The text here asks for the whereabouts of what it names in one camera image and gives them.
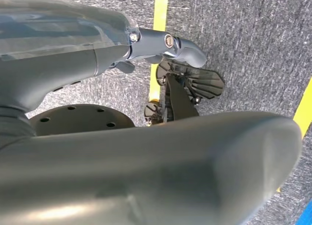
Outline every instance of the plastic wrap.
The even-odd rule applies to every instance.
[[[0,57],[14,60],[131,45],[135,21],[64,0],[0,0]]]

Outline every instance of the gray carpet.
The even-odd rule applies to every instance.
[[[154,0],[73,0],[122,10],[140,26],[153,26]],[[292,117],[311,76],[312,0],[169,0],[168,31],[196,42],[207,53],[206,68],[226,82],[224,94],[203,101],[201,114],[269,111]],[[36,111],[73,103],[103,104],[144,125],[150,65],[135,73],[111,70],[49,94]],[[249,224],[293,225],[312,199],[312,130],[301,160],[283,188]]]

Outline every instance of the bolt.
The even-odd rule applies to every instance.
[[[202,99],[200,97],[195,98],[196,104],[199,104]]]
[[[171,35],[167,34],[165,36],[165,45],[168,48],[171,48],[173,46],[174,39]]]
[[[162,84],[165,84],[165,81],[166,81],[165,76],[162,77],[161,80]]]
[[[130,34],[130,40],[133,42],[137,41],[137,35],[136,34]]]

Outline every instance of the yellow line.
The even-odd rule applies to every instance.
[[[165,31],[167,18],[168,0],[155,0],[154,8],[154,30]],[[159,100],[160,87],[156,80],[157,64],[152,64],[150,67],[150,101]]]
[[[310,79],[301,101],[295,113],[294,120],[301,130],[302,138],[312,122],[312,78]]]

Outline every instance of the blue object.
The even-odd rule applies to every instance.
[[[296,225],[312,225],[312,201],[307,204]]]

